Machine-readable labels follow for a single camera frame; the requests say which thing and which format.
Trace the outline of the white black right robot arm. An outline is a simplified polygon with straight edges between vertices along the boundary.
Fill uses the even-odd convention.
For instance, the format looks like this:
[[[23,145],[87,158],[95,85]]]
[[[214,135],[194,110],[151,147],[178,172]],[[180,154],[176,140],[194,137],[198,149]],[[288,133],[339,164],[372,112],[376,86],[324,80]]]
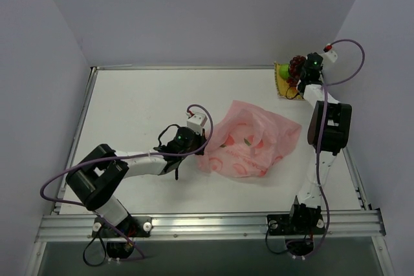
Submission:
[[[296,85],[298,95],[313,108],[307,142],[316,154],[287,217],[288,227],[297,233],[308,228],[311,220],[318,221],[324,201],[323,186],[333,162],[349,140],[352,106],[334,99],[323,85],[323,66],[335,63],[337,58],[337,53],[326,47],[323,54],[310,53],[289,63],[300,74]]]

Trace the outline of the pink plastic bag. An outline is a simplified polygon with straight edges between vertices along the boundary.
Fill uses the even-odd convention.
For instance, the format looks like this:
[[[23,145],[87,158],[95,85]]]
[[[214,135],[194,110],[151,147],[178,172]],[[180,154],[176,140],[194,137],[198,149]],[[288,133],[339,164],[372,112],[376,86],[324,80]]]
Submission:
[[[219,123],[202,156],[200,170],[228,178],[263,177],[292,153],[301,125],[261,107],[234,100]]]

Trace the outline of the red fake grape bunch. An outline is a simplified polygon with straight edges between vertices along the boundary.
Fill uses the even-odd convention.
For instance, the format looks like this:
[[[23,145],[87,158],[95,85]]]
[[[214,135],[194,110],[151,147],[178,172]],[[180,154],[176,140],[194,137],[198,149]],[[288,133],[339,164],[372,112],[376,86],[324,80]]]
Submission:
[[[306,60],[305,56],[295,56],[289,62],[287,83],[290,87],[295,87],[301,76],[301,69]]]

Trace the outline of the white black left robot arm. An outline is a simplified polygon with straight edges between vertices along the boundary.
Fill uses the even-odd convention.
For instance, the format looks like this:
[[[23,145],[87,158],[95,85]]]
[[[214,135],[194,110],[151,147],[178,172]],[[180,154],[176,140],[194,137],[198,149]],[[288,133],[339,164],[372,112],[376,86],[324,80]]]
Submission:
[[[114,196],[120,182],[129,177],[154,175],[162,176],[170,172],[178,177],[179,165],[186,154],[204,154],[206,143],[205,129],[177,127],[177,132],[166,145],[161,143],[149,153],[140,153],[131,158],[127,153],[118,154],[106,143],[94,148],[82,163],[115,157],[109,161],[87,164],[71,171],[66,177],[67,185],[89,211],[94,211],[107,221],[107,229],[116,237],[123,237],[138,224],[127,209]]]

